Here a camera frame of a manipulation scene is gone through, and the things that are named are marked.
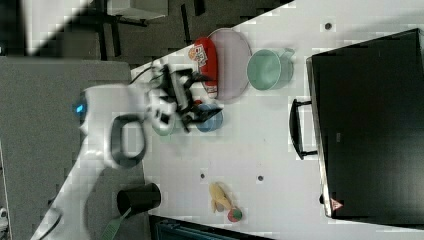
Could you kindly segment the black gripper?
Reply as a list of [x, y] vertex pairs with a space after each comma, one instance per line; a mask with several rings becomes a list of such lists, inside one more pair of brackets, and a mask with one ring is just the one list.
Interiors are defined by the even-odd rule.
[[[189, 124], [201, 124], [222, 111], [222, 108], [202, 110], [197, 108], [194, 111], [194, 116], [189, 113], [193, 108], [193, 98], [190, 88], [194, 83], [209, 82], [211, 78], [202, 74], [193, 74], [192, 69], [180, 69], [172, 71], [168, 64], [165, 64], [161, 69], [161, 83], [159, 88], [164, 90], [168, 98], [177, 104], [175, 110], [180, 117], [183, 129], [189, 132]], [[183, 77], [188, 79], [188, 87], [181, 81]]]

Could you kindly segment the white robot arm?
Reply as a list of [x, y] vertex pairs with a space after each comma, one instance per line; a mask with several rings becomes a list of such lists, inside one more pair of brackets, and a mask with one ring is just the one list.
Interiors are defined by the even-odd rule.
[[79, 154], [30, 240], [91, 240], [84, 223], [87, 200], [104, 169], [132, 169], [143, 160], [148, 149], [144, 122], [168, 128], [180, 118], [188, 131], [222, 111], [194, 103], [191, 86], [210, 77], [192, 69], [172, 71], [167, 64], [149, 70], [152, 77], [145, 83], [98, 85], [81, 93]]

